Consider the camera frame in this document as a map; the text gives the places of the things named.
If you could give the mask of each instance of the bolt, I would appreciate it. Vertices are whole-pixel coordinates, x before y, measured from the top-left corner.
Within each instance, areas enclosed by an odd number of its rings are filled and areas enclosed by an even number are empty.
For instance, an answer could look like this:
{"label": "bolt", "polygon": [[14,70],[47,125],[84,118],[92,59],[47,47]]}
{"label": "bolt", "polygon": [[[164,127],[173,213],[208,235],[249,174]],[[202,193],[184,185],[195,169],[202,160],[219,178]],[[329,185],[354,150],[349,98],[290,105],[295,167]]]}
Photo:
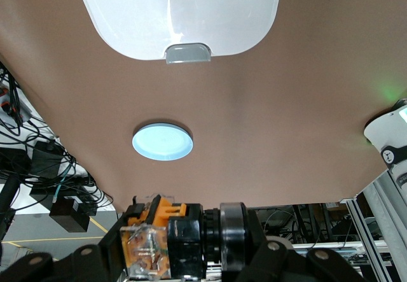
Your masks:
{"label": "bolt", "polygon": [[269,242],[267,244],[268,249],[276,251],[280,249],[280,246],[276,242]]}
{"label": "bolt", "polygon": [[84,250],[81,251],[81,255],[88,255],[91,252],[92,252],[91,248],[85,248]]}
{"label": "bolt", "polygon": [[323,250],[317,250],[317,251],[315,252],[315,256],[316,256],[317,258],[320,258],[321,260],[327,260],[327,259],[329,259],[329,255],[328,255],[325,251],[323,251]]}
{"label": "bolt", "polygon": [[43,258],[42,257],[35,257],[35,258],[32,258],[31,260],[30,260],[30,262],[28,262],[28,264],[30,264],[30,265],[36,265],[36,264],[38,264],[38,263],[41,263],[43,261]]}

